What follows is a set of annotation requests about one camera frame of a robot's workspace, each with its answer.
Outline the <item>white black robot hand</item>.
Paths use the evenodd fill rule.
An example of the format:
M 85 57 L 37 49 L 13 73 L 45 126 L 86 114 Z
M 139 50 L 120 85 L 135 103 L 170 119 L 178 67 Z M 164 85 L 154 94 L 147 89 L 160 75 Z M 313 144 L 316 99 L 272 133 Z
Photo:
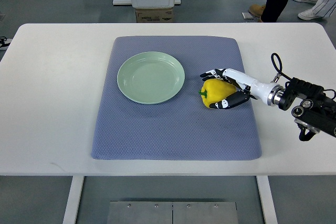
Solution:
M 210 104 L 210 109 L 231 109 L 247 102 L 250 98 L 261 100 L 269 106 L 277 105 L 279 95 L 284 88 L 275 83 L 262 83 L 243 72 L 228 68 L 214 69 L 200 75 L 205 82 L 208 79 L 219 79 L 236 87 L 236 92 L 227 98 Z

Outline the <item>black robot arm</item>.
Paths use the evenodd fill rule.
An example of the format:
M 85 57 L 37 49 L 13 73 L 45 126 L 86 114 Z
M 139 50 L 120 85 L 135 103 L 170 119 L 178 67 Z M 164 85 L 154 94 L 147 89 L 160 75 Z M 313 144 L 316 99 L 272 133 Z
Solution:
M 300 129 L 299 140 L 303 142 L 321 131 L 335 137 L 335 101 L 325 92 L 322 86 L 291 78 L 279 95 L 277 106 L 284 111 L 291 107 L 295 98 L 302 100 L 293 107 L 291 114 Z

